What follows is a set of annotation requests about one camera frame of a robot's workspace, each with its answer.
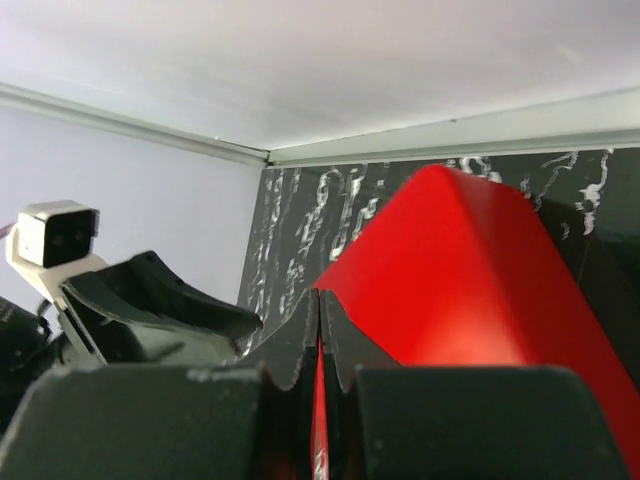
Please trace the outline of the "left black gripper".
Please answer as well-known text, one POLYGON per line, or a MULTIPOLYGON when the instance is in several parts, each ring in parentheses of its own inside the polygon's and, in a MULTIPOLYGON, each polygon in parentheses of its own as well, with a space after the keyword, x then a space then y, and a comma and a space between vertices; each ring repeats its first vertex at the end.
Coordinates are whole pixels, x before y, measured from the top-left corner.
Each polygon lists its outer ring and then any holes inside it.
POLYGON ((64 331, 1 299, 1 428, 26 390, 58 367, 101 364, 226 365, 259 330, 259 316, 178 277, 153 251, 62 283, 64 331))

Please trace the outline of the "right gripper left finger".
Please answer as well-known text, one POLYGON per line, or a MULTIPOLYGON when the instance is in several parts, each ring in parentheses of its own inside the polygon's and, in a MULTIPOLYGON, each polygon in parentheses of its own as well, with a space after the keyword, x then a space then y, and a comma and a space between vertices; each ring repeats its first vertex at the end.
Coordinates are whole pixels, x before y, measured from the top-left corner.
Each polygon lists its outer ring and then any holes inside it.
POLYGON ((49 371, 2 438, 2 477, 311 478, 319 300, 232 366, 49 371))

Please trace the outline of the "red box lid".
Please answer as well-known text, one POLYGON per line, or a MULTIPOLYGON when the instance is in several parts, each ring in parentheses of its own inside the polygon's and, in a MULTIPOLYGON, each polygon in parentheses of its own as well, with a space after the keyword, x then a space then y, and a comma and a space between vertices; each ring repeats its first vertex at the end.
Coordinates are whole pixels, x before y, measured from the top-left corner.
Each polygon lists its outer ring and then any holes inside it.
POLYGON ((591 388, 639 472, 639 325, 623 280, 586 299, 531 203, 442 165, 419 170, 317 280, 404 365, 551 364, 591 388))

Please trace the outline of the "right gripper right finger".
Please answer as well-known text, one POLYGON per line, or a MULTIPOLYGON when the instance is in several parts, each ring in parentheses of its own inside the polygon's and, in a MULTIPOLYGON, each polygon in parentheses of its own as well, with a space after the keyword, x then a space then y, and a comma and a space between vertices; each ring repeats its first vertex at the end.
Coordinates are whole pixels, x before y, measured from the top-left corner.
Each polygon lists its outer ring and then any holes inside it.
POLYGON ((555 366, 403 367, 319 296, 329 479, 626 479, 595 397, 555 366))

